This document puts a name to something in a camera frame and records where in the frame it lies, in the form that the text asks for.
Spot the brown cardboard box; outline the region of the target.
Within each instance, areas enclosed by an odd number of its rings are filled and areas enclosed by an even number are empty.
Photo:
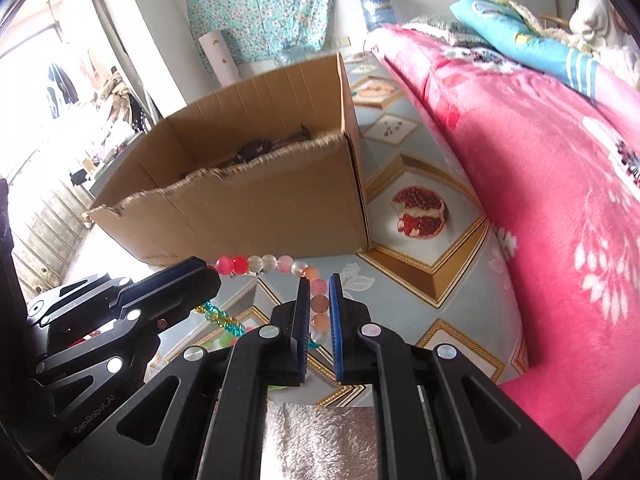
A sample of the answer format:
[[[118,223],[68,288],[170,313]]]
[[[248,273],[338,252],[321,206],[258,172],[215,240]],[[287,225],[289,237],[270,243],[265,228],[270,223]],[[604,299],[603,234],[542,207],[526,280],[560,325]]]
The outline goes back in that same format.
[[[226,169],[210,165],[304,125],[309,141]],[[108,179],[91,219],[138,260],[368,248],[359,128],[337,55],[243,80],[161,120]]]

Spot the pink strap digital watch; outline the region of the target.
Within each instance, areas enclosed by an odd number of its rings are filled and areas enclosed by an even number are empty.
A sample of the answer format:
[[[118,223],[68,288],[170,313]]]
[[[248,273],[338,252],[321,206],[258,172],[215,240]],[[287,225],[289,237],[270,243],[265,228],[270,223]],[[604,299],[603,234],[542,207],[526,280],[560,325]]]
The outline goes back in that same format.
[[[279,140],[258,139],[250,141],[243,145],[242,148],[239,148],[231,157],[210,165],[209,169],[226,169],[236,165],[248,164],[260,156],[280,150],[280,148],[286,148],[295,143],[309,141],[310,139],[311,131],[304,125],[301,125],[297,131]]]

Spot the person in white top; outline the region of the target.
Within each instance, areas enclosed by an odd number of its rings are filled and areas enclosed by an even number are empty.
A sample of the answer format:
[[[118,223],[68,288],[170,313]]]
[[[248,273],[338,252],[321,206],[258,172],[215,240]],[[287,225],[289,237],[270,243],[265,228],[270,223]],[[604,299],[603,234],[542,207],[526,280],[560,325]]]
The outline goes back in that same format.
[[[637,50],[638,44],[610,0],[576,0],[570,31],[593,49]]]

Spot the floral teal wall cloth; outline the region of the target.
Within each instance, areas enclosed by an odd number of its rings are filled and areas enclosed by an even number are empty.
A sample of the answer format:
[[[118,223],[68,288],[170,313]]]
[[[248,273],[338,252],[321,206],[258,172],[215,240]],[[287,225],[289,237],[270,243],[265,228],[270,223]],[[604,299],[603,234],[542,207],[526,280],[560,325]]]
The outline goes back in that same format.
[[[336,0],[186,0],[195,40],[218,30],[236,64],[272,60],[282,50],[319,51]]]

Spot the rolled pink mat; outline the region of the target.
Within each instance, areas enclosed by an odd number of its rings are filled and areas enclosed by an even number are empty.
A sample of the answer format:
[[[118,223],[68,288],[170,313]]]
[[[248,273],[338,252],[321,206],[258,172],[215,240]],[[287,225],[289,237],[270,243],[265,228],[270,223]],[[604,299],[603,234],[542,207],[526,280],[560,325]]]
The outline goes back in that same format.
[[[212,30],[198,38],[203,52],[221,87],[241,81],[238,68],[220,30]]]

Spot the fruit pattern tablecloth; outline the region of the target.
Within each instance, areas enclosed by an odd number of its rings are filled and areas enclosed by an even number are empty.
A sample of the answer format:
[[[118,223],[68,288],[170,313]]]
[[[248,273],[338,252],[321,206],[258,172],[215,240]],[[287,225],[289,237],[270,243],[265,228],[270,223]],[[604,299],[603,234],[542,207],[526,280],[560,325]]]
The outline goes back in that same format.
[[[307,275],[314,307],[306,384],[277,388],[279,402],[366,405],[366,386],[344,386],[334,372],[328,281],[337,274],[346,298],[365,304],[373,322],[409,344],[454,344],[493,382],[529,368],[526,342],[506,260],[472,184],[456,156],[422,116],[406,87],[369,53],[341,56],[359,128],[360,176],[370,244],[352,254],[220,257],[213,301],[222,313],[199,313],[166,330],[149,364],[157,373],[189,344],[232,346],[239,333],[266,324],[292,300]],[[88,215],[91,231],[74,255],[69,280],[108,273],[133,280],[163,266],[130,254]]]

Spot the blue striped pillow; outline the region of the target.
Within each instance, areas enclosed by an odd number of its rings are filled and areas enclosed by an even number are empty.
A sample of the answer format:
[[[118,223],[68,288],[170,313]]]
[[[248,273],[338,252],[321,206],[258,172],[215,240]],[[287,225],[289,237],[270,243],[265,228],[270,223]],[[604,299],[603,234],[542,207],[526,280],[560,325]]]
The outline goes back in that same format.
[[[535,32],[510,6],[490,0],[458,0],[450,11],[507,58],[551,75],[589,99],[596,97],[599,63],[593,56]]]

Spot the blue water jug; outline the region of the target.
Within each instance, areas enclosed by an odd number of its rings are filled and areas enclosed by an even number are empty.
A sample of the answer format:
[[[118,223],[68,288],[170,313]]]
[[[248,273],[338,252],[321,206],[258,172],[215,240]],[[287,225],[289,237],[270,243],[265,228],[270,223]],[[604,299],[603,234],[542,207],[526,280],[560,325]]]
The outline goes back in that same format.
[[[383,25],[395,25],[396,15],[392,0],[359,0],[367,31]]]

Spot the hanging clothes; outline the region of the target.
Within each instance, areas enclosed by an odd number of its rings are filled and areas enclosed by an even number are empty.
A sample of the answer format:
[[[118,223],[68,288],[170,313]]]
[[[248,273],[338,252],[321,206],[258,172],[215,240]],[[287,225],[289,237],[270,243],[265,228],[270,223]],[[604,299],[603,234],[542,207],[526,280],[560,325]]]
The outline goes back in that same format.
[[[56,63],[50,64],[48,67],[48,78],[51,81],[50,88],[53,92],[58,91],[65,104],[76,104],[79,101],[79,96],[73,81],[61,66]]]

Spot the pink floral blanket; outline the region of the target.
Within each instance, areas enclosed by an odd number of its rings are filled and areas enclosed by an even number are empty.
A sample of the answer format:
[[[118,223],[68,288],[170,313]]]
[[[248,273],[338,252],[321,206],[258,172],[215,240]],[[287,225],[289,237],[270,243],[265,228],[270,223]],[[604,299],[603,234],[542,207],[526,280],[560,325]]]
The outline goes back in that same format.
[[[498,238],[529,369],[506,393],[584,474],[639,406],[639,191],[577,92],[495,51],[367,36],[456,154]]]

